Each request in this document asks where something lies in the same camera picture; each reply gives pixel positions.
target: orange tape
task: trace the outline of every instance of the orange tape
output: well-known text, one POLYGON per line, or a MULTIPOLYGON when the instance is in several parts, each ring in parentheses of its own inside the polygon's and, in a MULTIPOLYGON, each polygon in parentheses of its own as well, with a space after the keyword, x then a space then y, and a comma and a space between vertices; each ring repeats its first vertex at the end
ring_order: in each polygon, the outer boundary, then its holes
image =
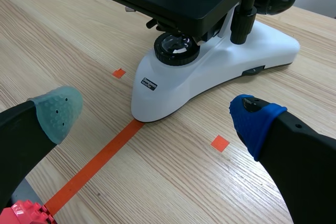
POLYGON ((225 138, 223 138, 221 136, 217 136, 215 138, 215 140, 213 140, 211 145, 212 145, 212 147, 214 147, 218 151, 223 152, 223 150, 225 150, 225 148, 229 145, 229 143, 230 142, 228 140, 226 140, 225 138))
POLYGON ((130 122, 113 138, 93 159, 89 161, 68 183, 48 202, 46 207, 54 216, 127 142, 144 123, 137 120, 130 122))
POLYGON ((113 72, 113 76, 117 77, 118 79, 120 79, 126 72, 124 70, 122 70, 121 68, 116 70, 115 72, 113 72))

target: black switch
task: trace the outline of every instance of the black switch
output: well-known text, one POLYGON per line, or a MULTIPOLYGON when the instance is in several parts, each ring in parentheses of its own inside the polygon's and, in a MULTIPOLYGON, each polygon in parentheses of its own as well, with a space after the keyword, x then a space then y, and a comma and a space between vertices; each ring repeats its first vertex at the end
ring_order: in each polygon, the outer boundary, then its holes
POLYGON ((265 68, 265 66, 260 66, 257 68, 251 68, 248 70, 245 70, 243 73, 241 73, 242 76, 254 76, 255 74, 260 73, 261 71, 263 71, 263 69, 265 68))

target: white microscope base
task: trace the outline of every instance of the white microscope base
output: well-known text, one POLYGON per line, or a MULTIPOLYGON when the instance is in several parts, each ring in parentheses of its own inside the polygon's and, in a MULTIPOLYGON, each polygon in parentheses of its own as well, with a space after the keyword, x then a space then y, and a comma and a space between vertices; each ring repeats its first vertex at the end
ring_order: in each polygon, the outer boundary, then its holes
POLYGON ((292 37, 255 21, 243 45, 230 42, 230 34, 214 37, 201 45, 196 60, 184 66, 165 65, 151 50, 135 74, 132 115, 141 122, 162 119, 192 97, 239 77, 246 70, 292 63, 299 49, 292 37))

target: orange square marker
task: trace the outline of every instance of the orange square marker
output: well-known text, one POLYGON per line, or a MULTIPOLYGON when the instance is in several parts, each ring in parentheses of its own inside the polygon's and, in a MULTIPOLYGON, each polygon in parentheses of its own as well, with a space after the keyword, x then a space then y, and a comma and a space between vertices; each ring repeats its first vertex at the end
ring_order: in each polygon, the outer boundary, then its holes
POLYGON ((225 148, 229 145, 229 143, 230 142, 228 140, 218 135, 216 136, 215 140, 213 140, 211 145, 218 151, 223 152, 223 150, 225 150, 225 148))
POLYGON ((120 79, 126 72, 124 70, 122 70, 121 68, 116 70, 115 72, 113 72, 113 76, 117 77, 118 79, 120 79))

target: wood grain surface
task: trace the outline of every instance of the wood grain surface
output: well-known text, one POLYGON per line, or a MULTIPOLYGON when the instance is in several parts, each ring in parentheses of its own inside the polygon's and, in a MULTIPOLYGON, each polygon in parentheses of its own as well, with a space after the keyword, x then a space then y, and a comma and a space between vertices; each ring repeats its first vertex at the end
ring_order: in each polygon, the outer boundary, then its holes
MULTIPOLYGON (((291 223, 274 182, 238 139, 229 102, 248 93, 336 137, 336 20, 298 8, 258 19, 300 41, 290 66, 219 85, 146 124, 56 214, 72 223, 291 223), (230 144, 218 152, 212 140, 230 144)), ((132 81, 159 33, 109 0, 0 0, 0 111, 72 85, 84 109, 27 179, 43 201, 131 120, 132 81), (117 79, 111 74, 122 68, 117 79)))

